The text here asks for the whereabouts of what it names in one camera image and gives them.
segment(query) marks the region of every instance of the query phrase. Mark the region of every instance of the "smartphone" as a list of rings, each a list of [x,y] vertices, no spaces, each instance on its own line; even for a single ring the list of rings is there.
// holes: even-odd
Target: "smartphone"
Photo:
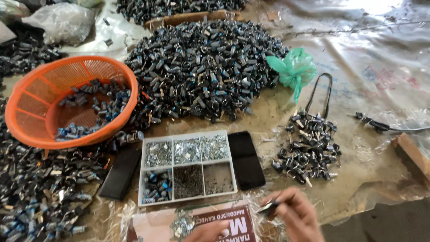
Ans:
[[[228,135],[234,174],[242,191],[266,184],[257,151],[248,131]]]

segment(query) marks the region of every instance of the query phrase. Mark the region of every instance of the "green plastic bag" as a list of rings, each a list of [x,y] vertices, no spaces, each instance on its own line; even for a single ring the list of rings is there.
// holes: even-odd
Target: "green plastic bag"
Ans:
[[[266,56],[269,66],[279,72],[279,82],[294,90],[294,100],[298,103],[301,89],[308,85],[316,74],[313,57],[303,48],[292,49],[284,60]]]

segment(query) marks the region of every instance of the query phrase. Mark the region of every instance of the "cable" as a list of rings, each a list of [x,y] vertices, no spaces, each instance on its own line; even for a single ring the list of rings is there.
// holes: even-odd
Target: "cable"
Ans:
[[[327,76],[329,78],[329,82],[330,82],[329,97],[327,99],[326,110],[324,111],[324,115],[322,116],[324,119],[327,119],[327,116],[329,115],[329,102],[330,102],[330,96],[332,94],[332,85],[333,85],[333,77],[329,73],[322,73],[321,75],[319,75],[318,79],[315,82],[315,86],[313,87],[312,95],[310,96],[309,102],[306,105],[305,111],[307,113],[309,113],[309,108],[310,108],[310,105],[312,104],[312,101],[313,101],[313,95],[315,94],[315,89],[316,89],[316,86],[318,85],[318,81],[319,81],[319,78],[321,76]]]
[[[369,123],[369,125],[375,127],[376,131],[398,131],[398,132],[415,132],[415,131],[421,131],[421,130],[427,130],[430,129],[430,126],[427,127],[422,127],[422,128],[416,128],[416,129],[396,129],[396,128],[392,128],[387,124],[375,121],[373,118],[369,118],[367,117],[364,113],[361,112],[356,112],[355,113],[355,117],[356,119],[360,119],[361,122],[367,124]]]

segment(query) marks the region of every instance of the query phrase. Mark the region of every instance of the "orange plastic basket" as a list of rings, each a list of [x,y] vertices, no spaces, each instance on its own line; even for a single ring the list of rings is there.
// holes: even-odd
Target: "orange plastic basket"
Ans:
[[[71,87],[78,89],[98,78],[103,84],[115,80],[124,84],[132,93],[124,110],[100,130],[79,139],[57,142],[59,127],[95,125],[96,114],[91,109],[92,99],[83,107],[59,107]],[[43,149],[65,149],[101,142],[119,131],[128,121],[136,106],[138,83],[133,72],[123,63],[104,56],[78,56],[42,65],[24,76],[13,88],[6,106],[6,125],[10,133],[29,146]],[[109,98],[100,92],[100,102]]]

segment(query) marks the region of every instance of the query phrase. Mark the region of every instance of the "brown printed label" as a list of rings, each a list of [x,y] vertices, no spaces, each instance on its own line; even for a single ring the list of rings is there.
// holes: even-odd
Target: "brown printed label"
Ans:
[[[230,227],[223,231],[217,242],[255,242],[255,234],[248,206],[228,208],[193,216],[196,226],[217,220],[229,220]]]

